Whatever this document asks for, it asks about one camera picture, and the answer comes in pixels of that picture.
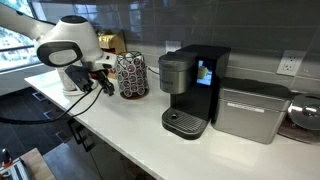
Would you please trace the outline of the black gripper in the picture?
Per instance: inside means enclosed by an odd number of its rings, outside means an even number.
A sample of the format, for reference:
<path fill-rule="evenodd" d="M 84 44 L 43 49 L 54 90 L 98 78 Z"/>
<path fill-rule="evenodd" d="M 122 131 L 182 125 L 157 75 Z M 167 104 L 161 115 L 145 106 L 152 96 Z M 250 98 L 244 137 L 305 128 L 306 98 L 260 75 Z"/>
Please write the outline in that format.
<path fill-rule="evenodd" d="M 65 73 L 79 87 L 81 91 L 92 91 L 92 85 L 94 82 L 96 82 L 96 79 L 93 79 L 90 76 L 87 68 L 82 66 L 70 65 L 66 68 Z M 108 94 L 109 96 L 112 96 L 114 94 L 114 85 L 105 75 L 101 75 L 98 79 L 98 82 L 106 94 Z"/>

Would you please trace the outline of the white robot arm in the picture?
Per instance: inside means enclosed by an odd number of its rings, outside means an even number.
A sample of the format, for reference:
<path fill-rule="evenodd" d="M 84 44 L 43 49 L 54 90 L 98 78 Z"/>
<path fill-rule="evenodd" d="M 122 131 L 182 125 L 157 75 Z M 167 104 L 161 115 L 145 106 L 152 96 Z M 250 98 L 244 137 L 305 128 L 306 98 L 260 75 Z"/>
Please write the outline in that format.
<path fill-rule="evenodd" d="M 1 3 L 0 25 L 33 41 L 38 59 L 57 70 L 64 95 L 90 92 L 97 85 L 113 95 L 115 89 L 108 74 L 115 67 L 117 56 L 100 48 L 97 34 L 87 19 L 68 15 L 54 24 Z"/>

